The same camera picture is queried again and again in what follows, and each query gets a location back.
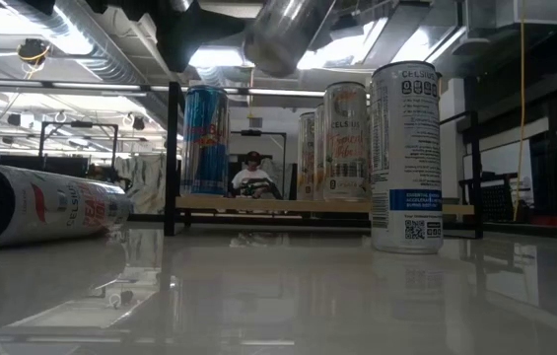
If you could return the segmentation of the white glossy table sheet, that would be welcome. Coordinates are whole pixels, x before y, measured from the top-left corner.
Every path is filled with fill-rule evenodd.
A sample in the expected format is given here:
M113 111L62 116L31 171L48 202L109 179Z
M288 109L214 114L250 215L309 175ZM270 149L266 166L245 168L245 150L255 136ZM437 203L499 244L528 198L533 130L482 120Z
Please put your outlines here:
M0 355L557 355L557 240L134 226L0 248Z

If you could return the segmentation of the person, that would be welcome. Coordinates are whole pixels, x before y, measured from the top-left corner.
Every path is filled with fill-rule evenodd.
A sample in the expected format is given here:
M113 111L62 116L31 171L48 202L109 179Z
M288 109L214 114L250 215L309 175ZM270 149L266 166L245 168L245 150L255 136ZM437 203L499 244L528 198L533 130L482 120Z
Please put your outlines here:
M252 199L272 197L282 199L282 194L269 174L260 168L261 155L256 151L249 151L244 162L246 167L239 171L230 182L228 196L231 198L242 196Z

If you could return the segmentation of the silver blue Red Bull can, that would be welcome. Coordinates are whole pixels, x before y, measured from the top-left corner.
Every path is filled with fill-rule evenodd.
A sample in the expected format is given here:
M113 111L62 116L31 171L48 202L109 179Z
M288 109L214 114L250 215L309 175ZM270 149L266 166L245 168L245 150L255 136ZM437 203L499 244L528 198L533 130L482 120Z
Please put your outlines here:
M198 85L185 97L181 195L225 196L229 187L229 98L225 90Z

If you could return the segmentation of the silver spiral air duct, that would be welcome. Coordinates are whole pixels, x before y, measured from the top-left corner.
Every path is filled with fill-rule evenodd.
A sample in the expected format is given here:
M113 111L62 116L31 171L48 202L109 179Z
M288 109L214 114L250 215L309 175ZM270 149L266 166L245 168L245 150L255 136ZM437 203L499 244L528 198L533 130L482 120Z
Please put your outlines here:
M26 20L55 47L95 76L110 83L143 84L144 76L94 20L85 0L50 0L46 14L33 0L0 0L0 5Z

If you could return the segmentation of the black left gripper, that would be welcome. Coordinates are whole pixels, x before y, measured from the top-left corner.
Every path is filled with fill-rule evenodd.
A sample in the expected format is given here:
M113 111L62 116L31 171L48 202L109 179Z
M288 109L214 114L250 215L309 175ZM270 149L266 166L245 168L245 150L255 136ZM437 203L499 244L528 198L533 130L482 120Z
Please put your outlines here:
M158 50L172 72L183 72L204 43L242 32L240 18L204 10L198 0L85 0L98 14L120 9L129 20L158 19Z

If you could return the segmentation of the Celsius can blue band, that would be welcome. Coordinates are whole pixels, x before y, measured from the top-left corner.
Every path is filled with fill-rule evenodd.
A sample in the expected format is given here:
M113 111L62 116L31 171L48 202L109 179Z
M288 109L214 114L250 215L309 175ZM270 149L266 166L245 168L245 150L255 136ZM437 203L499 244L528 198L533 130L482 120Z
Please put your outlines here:
M436 253L443 244L439 78L425 61L372 76L371 231L374 247Z

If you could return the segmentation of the black frame stand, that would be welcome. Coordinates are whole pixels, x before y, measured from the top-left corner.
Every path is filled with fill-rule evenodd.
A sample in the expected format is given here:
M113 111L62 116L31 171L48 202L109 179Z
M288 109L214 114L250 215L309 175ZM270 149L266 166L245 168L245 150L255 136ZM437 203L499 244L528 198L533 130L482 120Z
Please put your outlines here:
M56 122L56 121L43 121L41 123L41 131L40 131L40 136L39 136L39 144L38 144L38 150L37 150L37 155L40 158L44 157L44 143L45 140L47 138L49 138L52 133L46 133L45 129L47 126L55 126L57 129L58 128L62 128L64 125L69 125L73 128L94 128L94 127L99 127L99 128L104 128L104 127L109 127L113 129L113 138L112 138L112 151L111 151L111 161L110 161L110 166L115 169L115 161L116 161L116 152L117 152L117 142L118 142L118 133L119 133L119 126L117 124L113 124L113 123L94 123L94 122L88 122L88 121L83 121L83 120L76 120L76 121L71 121L71 122Z

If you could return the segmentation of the black-top white Celsius can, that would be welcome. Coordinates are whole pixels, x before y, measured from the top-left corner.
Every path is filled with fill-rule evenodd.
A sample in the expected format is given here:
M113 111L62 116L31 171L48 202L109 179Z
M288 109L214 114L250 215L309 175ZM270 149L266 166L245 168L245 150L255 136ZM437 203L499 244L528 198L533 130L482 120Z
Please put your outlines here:
M0 166L0 247L106 233L131 212L119 186Z

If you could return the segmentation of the white patterned sheet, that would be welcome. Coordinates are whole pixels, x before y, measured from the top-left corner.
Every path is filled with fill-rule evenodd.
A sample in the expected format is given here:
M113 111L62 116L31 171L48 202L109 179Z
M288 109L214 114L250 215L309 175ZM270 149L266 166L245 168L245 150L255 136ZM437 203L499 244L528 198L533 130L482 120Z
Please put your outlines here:
M165 155L139 155L117 158L115 168L121 178L128 178L132 186L126 194L135 214L162 215L166 204Z

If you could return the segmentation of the plain silver beverage can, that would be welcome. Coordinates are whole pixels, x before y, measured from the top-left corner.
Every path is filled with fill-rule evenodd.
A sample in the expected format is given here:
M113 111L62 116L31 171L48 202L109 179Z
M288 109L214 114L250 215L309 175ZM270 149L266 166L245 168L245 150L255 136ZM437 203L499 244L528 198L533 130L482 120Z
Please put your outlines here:
M267 0L245 30L245 58L269 76L293 74L335 2Z

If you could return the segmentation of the wooden shelf black metal frame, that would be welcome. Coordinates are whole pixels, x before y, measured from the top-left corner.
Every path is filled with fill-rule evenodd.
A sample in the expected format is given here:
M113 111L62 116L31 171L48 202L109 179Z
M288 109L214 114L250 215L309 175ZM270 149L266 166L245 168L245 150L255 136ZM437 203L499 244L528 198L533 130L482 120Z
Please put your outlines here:
M168 139L176 138L177 124L179 121L179 110L181 113L185 110L185 98L183 91L186 87L181 86L176 81L168 84ZM474 216L474 222L471 223L445 223L445 230L473 230L473 237L460 237L472 240L481 240L483 238L483 201L480 189L480 155L478 148L479 141L474 138L472 147L472 163L473 179L471 180L474 189L474 197L476 205L453 205L443 202L443 214L459 214ZM278 199L253 199L253 198L227 198L209 196L180 196L180 163L174 157L173 143L167 146L167 182L165 194L165 212L164 212L164 231L165 236L174 236L175 222L183 223L188 227L194 223L204 224L225 224L226 217L192 217L193 210L207 209L226 209L226 210L267 210L289 213L342 213L342 214L365 214L372 212L372 203L370 201L315 201L315 200L278 200ZM353 220L349 222L339 222L328 219L322 220L296 220L289 226L300 227L332 227L336 228L370 228L370 222Z

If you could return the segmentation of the white ceiling box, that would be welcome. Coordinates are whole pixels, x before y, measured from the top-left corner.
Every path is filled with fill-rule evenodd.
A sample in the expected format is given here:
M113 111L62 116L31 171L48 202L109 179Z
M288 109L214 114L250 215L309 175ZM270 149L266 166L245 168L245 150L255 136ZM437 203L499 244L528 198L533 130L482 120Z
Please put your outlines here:
M496 0L498 28L519 23L556 25L557 0Z

